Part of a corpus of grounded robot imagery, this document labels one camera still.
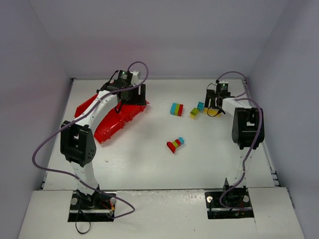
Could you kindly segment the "lime green lego brick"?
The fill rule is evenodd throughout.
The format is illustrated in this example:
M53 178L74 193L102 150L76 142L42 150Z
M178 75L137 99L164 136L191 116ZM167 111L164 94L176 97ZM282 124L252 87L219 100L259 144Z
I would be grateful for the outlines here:
M199 110L197 108L193 108L190 114L198 115Z

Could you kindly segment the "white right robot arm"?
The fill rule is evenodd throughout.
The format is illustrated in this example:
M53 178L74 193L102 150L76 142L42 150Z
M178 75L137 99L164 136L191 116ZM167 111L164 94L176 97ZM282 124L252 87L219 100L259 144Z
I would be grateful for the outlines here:
M265 138L264 115L255 100L231 95L227 81L216 80L213 85L214 90L206 89L205 112L211 118L232 116L231 137L239 149L238 163L225 179L223 196L226 197L235 188L246 186L252 153Z

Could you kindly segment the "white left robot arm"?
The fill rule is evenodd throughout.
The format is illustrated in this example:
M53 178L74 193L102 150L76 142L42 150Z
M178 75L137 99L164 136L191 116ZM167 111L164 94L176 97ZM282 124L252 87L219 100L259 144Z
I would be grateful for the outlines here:
M61 125L60 152L73 168L78 178L77 191L82 196L91 197L100 189L92 163L97 150L96 129L103 120L111 121L111 128L121 127L122 123L115 120L124 105L147 104L146 86L138 79L137 71L118 71L117 79L105 83L83 112Z

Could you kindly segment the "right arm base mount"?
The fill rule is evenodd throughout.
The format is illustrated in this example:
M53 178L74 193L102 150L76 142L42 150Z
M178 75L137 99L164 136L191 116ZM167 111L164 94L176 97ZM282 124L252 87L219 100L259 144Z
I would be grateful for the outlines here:
M205 192L205 203L209 220L254 218L247 189L236 188L224 196L222 204L220 204L219 199L222 193L222 191Z

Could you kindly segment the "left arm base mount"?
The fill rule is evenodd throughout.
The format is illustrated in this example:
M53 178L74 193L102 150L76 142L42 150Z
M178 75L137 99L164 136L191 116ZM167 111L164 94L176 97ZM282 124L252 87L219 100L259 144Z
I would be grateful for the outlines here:
M68 222L113 222L116 194L84 195L78 190L72 192Z

